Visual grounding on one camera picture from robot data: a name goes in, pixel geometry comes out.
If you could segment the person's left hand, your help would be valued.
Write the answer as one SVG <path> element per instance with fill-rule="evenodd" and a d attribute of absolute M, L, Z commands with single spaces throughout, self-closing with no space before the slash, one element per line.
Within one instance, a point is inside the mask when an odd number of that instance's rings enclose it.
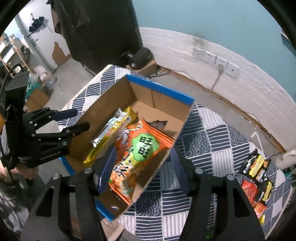
<path fill-rule="evenodd" d="M 38 175 L 38 172 L 39 172 L 39 167 L 30 169 L 24 166 L 22 163 L 19 163 L 14 169 L 11 170 L 11 175 L 14 180 L 18 179 L 20 176 L 23 176 L 25 179 L 33 180 Z M 7 168 L 4 168 L 2 164 L 1 164 L 1 180 L 3 180 L 4 183 L 7 183 L 7 184 L 11 184 L 13 182 Z"/>

